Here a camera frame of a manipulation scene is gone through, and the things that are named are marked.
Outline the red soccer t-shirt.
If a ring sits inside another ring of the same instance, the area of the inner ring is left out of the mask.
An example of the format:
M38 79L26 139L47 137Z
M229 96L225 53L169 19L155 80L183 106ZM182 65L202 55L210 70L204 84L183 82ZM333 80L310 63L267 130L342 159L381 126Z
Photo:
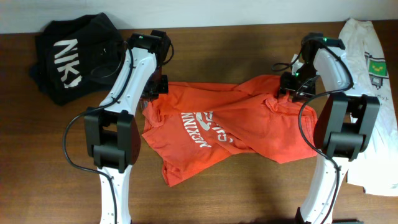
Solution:
M259 75L241 84L169 83L169 93L143 110L143 138L162 158L172 187L235 154L256 153L279 164L313 157L315 110L277 97L279 77Z

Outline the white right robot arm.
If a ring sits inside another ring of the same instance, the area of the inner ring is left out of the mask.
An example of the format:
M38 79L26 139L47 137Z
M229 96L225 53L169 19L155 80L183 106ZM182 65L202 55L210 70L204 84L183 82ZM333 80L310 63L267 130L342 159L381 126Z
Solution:
M321 96L328 99L313 131L303 140L317 153L310 191L297 209L295 223L332 223L333 208L342 181L352 162L370 142L380 109L377 97L358 85L346 59L341 39L309 33L290 63L283 63L278 94L302 101L298 128L303 130L303 111Z

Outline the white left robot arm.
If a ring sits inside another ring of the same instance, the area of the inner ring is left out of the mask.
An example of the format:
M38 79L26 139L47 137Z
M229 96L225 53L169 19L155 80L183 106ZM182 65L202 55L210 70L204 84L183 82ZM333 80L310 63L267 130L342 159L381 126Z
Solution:
M112 89L97 110L90 108L84 116L88 155L100 177L101 223L131 222L129 179L141 148L136 109L140 101L169 92L162 67L173 55L165 32L133 34Z

